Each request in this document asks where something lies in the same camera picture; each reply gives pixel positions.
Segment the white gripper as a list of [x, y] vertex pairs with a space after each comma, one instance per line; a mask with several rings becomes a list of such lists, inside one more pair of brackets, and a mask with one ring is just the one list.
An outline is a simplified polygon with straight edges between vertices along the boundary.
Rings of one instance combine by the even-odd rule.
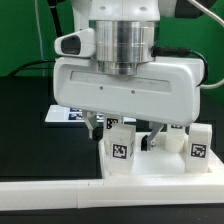
[[163, 124], [188, 126], [198, 118], [203, 73], [199, 59], [158, 57], [128, 76], [102, 73], [93, 60], [61, 57], [54, 67], [54, 97], [61, 106], [86, 110], [82, 117], [94, 141], [103, 136], [95, 112], [158, 122], [149, 124], [151, 133], [141, 140], [141, 150], [150, 151]]

